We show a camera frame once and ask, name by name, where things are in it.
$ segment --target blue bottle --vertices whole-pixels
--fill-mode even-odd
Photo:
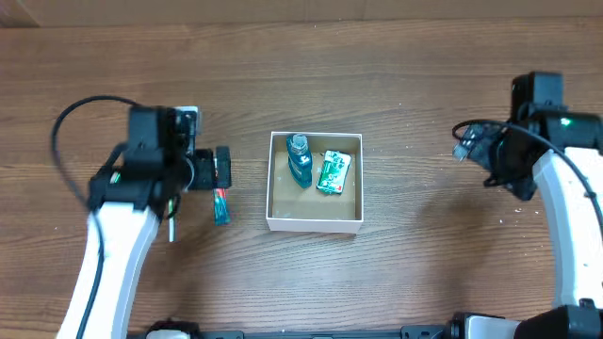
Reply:
[[[301,186],[312,185],[312,154],[305,135],[291,135],[286,138],[286,150],[289,153],[289,169],[293,179]]]

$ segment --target wooden tabletop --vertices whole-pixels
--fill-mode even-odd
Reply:
[[[199,105],[198,146],[230,145],[234,222],[190,193],[179,242],[161,226],[130,330],[168,316],[204,330],[396,329],[454,311],[548,310],[553,258],[540,198],[485,189],[452,158],[456,122],[505,120],[513,77],[563,72],[565,99],[603,112],[603,20],[0,29],[0,337],[53,337],[69,305],[86,215],[53,168],[59,112],[93,94]],[[125,140],[126,107],[92,104],[60,132],[80,185]],[[271,233],[270,131],[361,133],[357,236]]]

